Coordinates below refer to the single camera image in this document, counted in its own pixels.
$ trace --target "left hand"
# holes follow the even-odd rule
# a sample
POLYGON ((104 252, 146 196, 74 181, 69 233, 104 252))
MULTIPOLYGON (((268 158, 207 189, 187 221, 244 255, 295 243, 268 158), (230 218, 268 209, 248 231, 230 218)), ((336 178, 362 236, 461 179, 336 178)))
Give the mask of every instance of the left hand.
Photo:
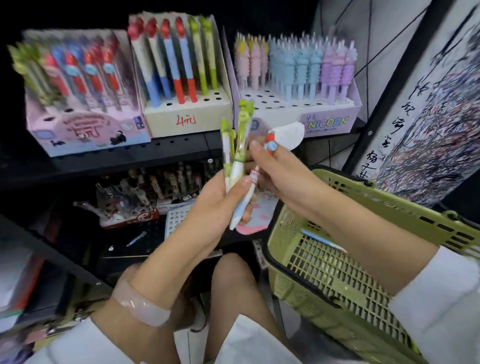
MULTIPOLYGON (((252 179, 249 176, 243 176, 227 194, 225 175, 221 170, 205 184, 197 201, 176 231, 189 231, 196 241, 200 240, 202 244, 216 246, 230 223, 235 207, 247 194, 251 184, 252 179)), ((250 221, 252 209, 252 205, 248 204, 239 225, 250 221)))

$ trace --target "green plastic basket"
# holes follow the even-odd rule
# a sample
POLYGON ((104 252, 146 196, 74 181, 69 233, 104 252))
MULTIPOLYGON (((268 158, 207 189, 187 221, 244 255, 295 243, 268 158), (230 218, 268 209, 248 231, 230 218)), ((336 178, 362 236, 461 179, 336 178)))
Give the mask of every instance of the green plastic basket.
MULTIPOLYGON (((313 173, 397 226, 480 260, 480 230, 455 212, 438 213, 327 167, 313 173)), ((388 293, 348 255, 301 232, 332 241, 326 231, 287 206, 276 214, 263 245, 275 296, 369 363, 427 363, 388 309, 388 293)))

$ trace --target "poster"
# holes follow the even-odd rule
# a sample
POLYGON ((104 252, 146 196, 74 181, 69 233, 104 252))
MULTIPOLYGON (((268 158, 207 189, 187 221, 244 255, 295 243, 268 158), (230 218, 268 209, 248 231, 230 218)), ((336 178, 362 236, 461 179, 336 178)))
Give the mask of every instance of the poster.
POLYGON ((355 174, 432 206, 479 168, 480 9, 458 0, 355 174))

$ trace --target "handwritten price label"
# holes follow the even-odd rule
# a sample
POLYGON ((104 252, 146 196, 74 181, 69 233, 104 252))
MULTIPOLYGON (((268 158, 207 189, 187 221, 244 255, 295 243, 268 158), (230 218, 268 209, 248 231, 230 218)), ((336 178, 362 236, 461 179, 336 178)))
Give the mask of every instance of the handwritten price label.
POLYGON ((187 125, 187 124, 196 124, 197 120, 195 120, 195 115, 185 115, 180 116, 177 115, 177 125, 187 125))

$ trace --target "silicone bracelet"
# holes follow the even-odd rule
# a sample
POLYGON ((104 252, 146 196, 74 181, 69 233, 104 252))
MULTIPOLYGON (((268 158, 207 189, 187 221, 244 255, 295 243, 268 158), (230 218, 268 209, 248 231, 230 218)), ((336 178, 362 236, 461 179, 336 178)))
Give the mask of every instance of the silicone bracelet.
POLYGON ((112 297, 120 305, 126 307, 138 321, 149 326, 157 328, 167 322, 170 317, 170 311, 164 310, 150 302, 134 290, 126 280, 117 284, 113 290, 112 297))

